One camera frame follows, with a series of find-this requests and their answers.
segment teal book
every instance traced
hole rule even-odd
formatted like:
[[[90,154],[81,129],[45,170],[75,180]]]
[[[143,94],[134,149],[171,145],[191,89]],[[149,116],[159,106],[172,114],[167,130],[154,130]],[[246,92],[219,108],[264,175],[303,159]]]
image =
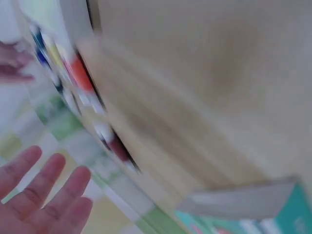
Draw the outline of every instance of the teal book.
[[[197,191],[175,214],[194,234],[312,234],[312,212],[296,178]]]

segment book cover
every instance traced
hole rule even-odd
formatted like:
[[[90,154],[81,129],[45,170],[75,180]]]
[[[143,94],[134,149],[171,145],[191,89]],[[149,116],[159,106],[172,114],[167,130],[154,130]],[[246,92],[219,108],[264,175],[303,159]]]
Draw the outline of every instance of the book cover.
[[[310,205],[295,178],[197,191],[175,213],[194,234],[312,234]]]

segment wooden surface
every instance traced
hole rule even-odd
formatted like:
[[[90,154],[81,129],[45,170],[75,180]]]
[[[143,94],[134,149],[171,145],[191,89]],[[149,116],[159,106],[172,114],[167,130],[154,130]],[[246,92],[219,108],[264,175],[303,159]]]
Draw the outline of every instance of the wooden surface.
[[[311,4],[98,0],[102,36],[79,49],[160,207],[294,173],[311,194]]]

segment hand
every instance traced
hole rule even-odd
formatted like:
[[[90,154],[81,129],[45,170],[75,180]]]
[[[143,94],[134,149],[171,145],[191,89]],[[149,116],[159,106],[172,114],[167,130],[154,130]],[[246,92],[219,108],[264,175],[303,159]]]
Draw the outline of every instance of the hand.
[[[40,156],[41,149],[32,146],[0,167],[0,199],[18,185]],[[5,204],[0,203],[1,234],[81,233],[92,208],[92,201],[81,197],[90,180],[86,167],[76,168],[61,190],[41,208],[64,166],[64,156],[52,155],[24,191]]]
[[[20,69],[33,60],[33,56],[24,50],[19,52],[16,45],[0,42],[0,82],[12,83],[30,81],[34,78],[20,73]]]

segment finger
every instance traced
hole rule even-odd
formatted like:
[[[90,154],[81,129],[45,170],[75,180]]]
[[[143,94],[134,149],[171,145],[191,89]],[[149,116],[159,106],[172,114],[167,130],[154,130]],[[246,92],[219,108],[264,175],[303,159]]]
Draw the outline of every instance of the finger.
[[[60,219],[72,202],[83,194],[90,177],[88,168],[77,167],[54,198],[44,208],[33,213],[27,222],[38,227],[41,232],[46,232]]]
[[[0,82],[1,83],[20,83],[20,82],[30,82],[35,78],[33,76],[22,75],[20,73],[16,73],[14,75],[0,73]]]
[[[0,64],[10,65],[15,68],[29,64],[34,57],[28,51],[18,52],[15,49],[3,50],[0,48]]]
[[[8,164],[0,167],[0,199],[7,196],[41,156],[39,146],[31,146]]]
[[[78,198],[50,234],[80,234],[90,216],[92,201],[86,197]]]
[[[5,206],[11,209],[19,219],[24,219],[40,209],[64,166],[63,155],[52,155],[24,191],[15,195]]]

